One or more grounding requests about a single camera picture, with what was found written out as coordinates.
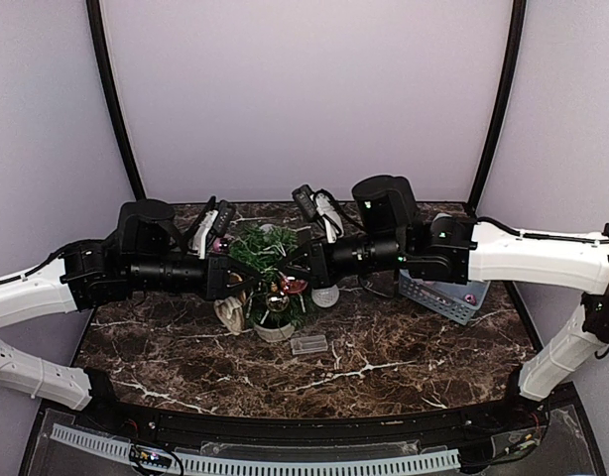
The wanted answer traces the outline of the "clear string light garland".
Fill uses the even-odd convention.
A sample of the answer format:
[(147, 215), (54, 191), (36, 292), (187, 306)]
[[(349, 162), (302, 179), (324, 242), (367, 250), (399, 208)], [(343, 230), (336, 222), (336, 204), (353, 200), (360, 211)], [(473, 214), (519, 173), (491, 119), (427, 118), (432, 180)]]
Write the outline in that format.
[(229, 255), (261, 275), (258, 284), (213, 304), (216, 317), (233, 335), (245, 329), (267, 343), (292, 338), (321, 307), (307, 282), (279, 271), (277, 264), (297, 248), (297, 232), (272, 224), (248, 225), (228, 239)]

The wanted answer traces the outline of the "gold disco ball ornament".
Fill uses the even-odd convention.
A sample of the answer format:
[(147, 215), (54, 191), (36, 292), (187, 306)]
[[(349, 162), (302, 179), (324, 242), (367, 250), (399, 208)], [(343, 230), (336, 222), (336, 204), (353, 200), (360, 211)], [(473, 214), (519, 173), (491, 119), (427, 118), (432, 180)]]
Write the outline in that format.
[(272, 283), (266, 294), (265, 303), (267, 311), (280, 313), (289, 307), (290, 299), (276, 283)]

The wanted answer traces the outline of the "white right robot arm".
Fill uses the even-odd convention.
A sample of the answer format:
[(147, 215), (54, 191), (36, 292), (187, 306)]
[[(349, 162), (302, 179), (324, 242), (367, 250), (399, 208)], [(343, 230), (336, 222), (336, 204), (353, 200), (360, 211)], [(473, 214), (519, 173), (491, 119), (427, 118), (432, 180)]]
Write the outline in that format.
[(349, 277), (398, 271), (420, 282), (513, 284), (537, 291), (527, 310), (544, 332), (543, 348), (511, 376), (508, 397), (493, 410), (504, 430), (517, 428), (532, 402), (609, 348), (609, 224), (584, 233), (515, 228), (489, 217), (422, 217), (410, 182), (378, 175), (352, 188), (355, 234), (333, 195), (308, 185), (292, 197), (304, 219), (326, 229), (279, 264), (285, 275), (328, 289)]

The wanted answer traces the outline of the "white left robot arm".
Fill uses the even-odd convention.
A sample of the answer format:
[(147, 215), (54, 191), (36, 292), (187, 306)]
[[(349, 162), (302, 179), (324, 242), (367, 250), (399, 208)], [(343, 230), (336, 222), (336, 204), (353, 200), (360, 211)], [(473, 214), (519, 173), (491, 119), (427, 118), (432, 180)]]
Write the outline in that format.
[(67, 243), (41, 263), (0, 278), (0, 387), (87, 412), (106, 432), (120, 431), (127, 412), (115, 402), (106, 372), (48, 360), (12, 345), (6, 335), (36, 320), (92, 311), (136, 293), (205, 301), (238, 297), (259, 283), (259, 273), (213, 248), (235, 212), (232, 203), (211, 197), (181, 230), (172, 205), (128, 201), (107, 237)]

